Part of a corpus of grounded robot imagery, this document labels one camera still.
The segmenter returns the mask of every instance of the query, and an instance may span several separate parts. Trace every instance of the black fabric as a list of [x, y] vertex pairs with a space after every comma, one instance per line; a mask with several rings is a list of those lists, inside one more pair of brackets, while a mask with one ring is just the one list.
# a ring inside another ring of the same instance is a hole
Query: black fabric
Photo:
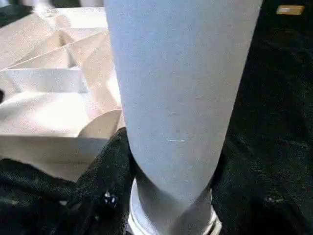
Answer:
[[[126, 234], [134, 163], [125, 128], [74, 187], [8, 159], [0, 161], [0, 175], [1, 235]], [[66, 205], [58, 199], [66, 199]]]
[[30, 13], [30, 6], [10, 4], [5, 7], [0, 7], [0, 28], [21, 19]]
[[51, 234], [61, 211], [58, 202], [11, 186], [0, 186], [1, 235]]
[[134, 179], [126, 129], [120, 129], [76, 183], [67, 209], [73, 234], [124, 235]]
[[275, 14], [290, 3], [264, 1], [254, 33], [212, 188], [223, 235], [313, 234], [313, 33]]
[[75, 185], [10, 159], [0, 161], [0, 182], [56, 201], [67, 201]]

